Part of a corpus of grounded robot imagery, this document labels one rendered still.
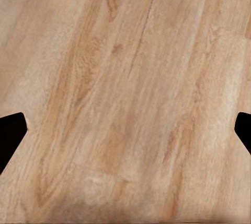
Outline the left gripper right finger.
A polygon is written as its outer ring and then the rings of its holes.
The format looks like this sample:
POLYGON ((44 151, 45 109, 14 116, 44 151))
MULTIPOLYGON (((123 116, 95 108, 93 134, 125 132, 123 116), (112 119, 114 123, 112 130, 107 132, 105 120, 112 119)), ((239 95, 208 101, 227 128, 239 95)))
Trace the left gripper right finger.
POLYGON ((251 154, 251 114, 240 112, 234 130, 251 154))

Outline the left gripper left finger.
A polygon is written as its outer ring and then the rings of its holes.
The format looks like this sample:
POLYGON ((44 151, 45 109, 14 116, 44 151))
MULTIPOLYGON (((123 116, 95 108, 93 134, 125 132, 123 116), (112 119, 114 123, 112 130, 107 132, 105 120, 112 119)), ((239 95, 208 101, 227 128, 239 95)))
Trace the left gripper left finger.
POLYGON ((22 112, 0 118, 0 175, 27 133, 22 112))

